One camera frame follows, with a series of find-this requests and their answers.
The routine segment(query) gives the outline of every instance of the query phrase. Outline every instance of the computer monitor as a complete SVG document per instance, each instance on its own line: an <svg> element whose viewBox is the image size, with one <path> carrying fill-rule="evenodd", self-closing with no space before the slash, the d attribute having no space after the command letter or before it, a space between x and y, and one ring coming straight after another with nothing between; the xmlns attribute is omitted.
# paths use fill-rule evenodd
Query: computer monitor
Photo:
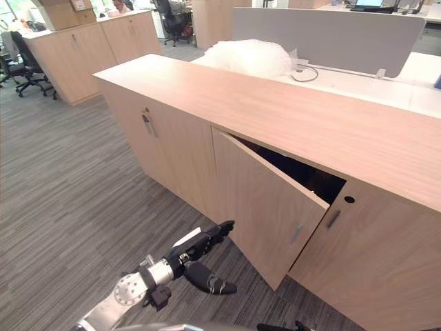
<svg viewBox="0 0 441 331"><path fill-rule="evenodd" d="M381 7L383 0L357 0L356 6Z"/></svg>

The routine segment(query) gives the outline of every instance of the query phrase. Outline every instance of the metal handle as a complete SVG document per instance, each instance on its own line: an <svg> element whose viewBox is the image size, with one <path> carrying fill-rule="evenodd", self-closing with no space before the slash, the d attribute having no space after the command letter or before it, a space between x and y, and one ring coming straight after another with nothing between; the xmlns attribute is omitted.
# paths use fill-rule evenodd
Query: metal handle
<svg viewBox="0 0 441 331"><path fill-rule="evenodd" d="M337 223L338 217L340 217L340 214L342 213L341 210L337 211L337 213L335 214L335 216L333 217L333 219L328 223L327 228L328 231L330 229L332 229L332 227Z"/></svg>
<svg viewBox="0 0 441 331"><path fill-rule="evenodd" d="M144 122L146 123L146 125L149 125L150 128L152 129L154 137L158 138L158 133L156 132L156 129L154 128L154 124L153 124L152 118L150 117L149 108L145 107L144 110L142 111L142 113L144 114L143 118L145 117L147 119L147 121L144 120Z"/></svg>
<svg viewBox="0 0 441 331"><path fill-rule="evenodd" d="M75 50L79 49L78 41L76 40L75 34L72 34L73 46Z"/></svg>
<svg viewBox="0 0 441 331"><path fill-rule="evenodd" d="M297 241L297 238L298 238L298 236L300 234L300 231L302 231L302 229L303 229L303 224L300 224L297 227L297 231L294 233L294 236L292 237L291 244L293 244L293 243L295 243Z"/></svg>
<svg viewBox="0 0 441 331"><path fill-rule="evenodd" d="M152 130L150 129L150 121L149 121L149 119L145 115L141 115L141 116L143 118L145 128L147 129L149 134L152 134Z"/></svg>

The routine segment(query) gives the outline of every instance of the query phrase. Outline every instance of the cable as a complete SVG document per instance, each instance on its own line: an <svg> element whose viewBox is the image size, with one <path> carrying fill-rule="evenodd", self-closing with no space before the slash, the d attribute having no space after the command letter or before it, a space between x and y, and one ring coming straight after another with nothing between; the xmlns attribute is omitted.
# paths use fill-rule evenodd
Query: cable
<svg viewBox="0 0 441 331"><path fill-rule="evenodd" d="M4 30L8 31L8 29L9 29L9 25L8 25L3 19L0 19L0 22L5 23L5 26L6 26L6 28L5 28L5 26L3 26L3 25L0 24L0 28L2 28L2 29L4 29Z"/></svg>
<svg viewBox="0 0 441 331"><path fill-rule="evenodd" d="M306 69L309 69L309 70L311 70L311 71L314 71L315 73L316 73L316 76L314 77L314 78L311 78L311 79L305 79L305 80L300 80L300 79L297 79L297 78L295 78L293 75L291 75L291 77L292 77L292 79L294 80L294 81L298 81L299 83L306 83L306 82L308 82L308 81L313 81L314 79L316 79L317 77L318 77L318 71L317 71L317 69L315 69L314 67L310 67L310 66L305 66L304 64L298 64L297 66L302 66L302 67L305 67Z"/></svg>

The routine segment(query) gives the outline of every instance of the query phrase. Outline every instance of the white label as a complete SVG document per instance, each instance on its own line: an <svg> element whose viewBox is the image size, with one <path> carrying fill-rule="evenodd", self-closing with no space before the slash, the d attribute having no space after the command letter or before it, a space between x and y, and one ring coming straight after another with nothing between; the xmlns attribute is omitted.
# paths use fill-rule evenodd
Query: white label
<svg viewBox="0 0 441 331"><path fill-rule="evenodd" d="M85 4L83 0L72 0L75 10L85 10Z"/></svg>

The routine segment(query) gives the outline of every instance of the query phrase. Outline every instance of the robotic hand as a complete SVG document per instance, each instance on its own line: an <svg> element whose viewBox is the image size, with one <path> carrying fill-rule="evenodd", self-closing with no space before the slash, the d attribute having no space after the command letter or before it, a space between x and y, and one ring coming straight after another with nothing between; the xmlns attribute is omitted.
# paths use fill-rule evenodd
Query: robotic hand
<svg viewBox="0 0 441 331"><path fill-rule="evenodd" d="M112 293L87 313L73 328L76 331L110 331L132 307L144 303L158 311L168 304L172 293L166 285L181 277L198 289L211 294L236 293L236 285L217 278L197 262L233 230L234 221L226 221L202 232L191 231L177 241L159 261L148 256L131 273L121 278Z"/></svg>

